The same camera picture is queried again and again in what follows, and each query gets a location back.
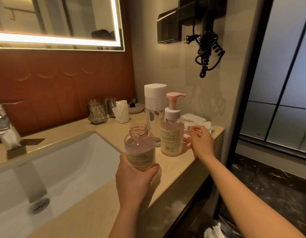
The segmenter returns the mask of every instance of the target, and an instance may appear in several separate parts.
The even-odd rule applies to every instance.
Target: coiled cord
[[[200,71],[200,77],[204,78],[206,76],[207,71],[213,70],[217,65],[220,63],[222,56],[225,54],[225,51],[222,47],[218,44],[218,35],[214,32],[208,32],[205,35],[199,38],[199,50],[198,56],[195,58],[195,62],[202,66],[202,70]],[[208,68],[209,64],[209,49],[213,49],[215,53],[218,53],[217,56],[219,57],[217,63],[212,67]]]

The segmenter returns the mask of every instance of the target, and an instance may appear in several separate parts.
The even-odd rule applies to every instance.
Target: beige countertop
[[[114,119],[107,123],[92,125],[88,119],[79,120],[56,128],[45,130],[24,137],[25,141],[44,139],[37,145],[26,146],[23,150],[7,154],[0,144],[0,168],[7,168],[14,162],[22,162],[24,157],[54,147],[63,142],[76,139],[88,133],[97,133],[119,152],[124,152],[124,137],[130,126],[135,123],[145,123],[145,113],[130,115],[131,120],[126,124],[119,124]],[[223,128],[214,127],[214,139],[223,133]],[[168,157],[156,149],[156,162],[160,164],[161,180],[153,193],[150,205],[187,169],[194,161],[192,150],[177,157]],[[119,211],[119,200],[115,188],[115,179],[111,180],[77,204],[41,226],[29,237],[108,237],[115,217]]]

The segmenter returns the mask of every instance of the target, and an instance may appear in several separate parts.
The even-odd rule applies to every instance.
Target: human hand
[[[214,139],[204,126],[189,126],[194,153],[201,158],[214,157]]]
[[[115,174],[120,209],[140,207],[159,167],[156,164],[147,171],[139,171],[129,163],[125,153],[120,155],[120,164]]]

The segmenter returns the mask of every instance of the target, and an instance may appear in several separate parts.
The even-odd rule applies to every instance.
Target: illuminated mirror
[[[0,48],[124,51],[119,0],[0,0]]]

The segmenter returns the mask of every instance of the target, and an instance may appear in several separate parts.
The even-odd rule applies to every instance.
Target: chrome faucet
[[[0,139],[7,151],[17,149],[23,146],[22,138],[10,122],[3,108],[4,104],[18,104],[19,102],[1,102],[0,103]]]

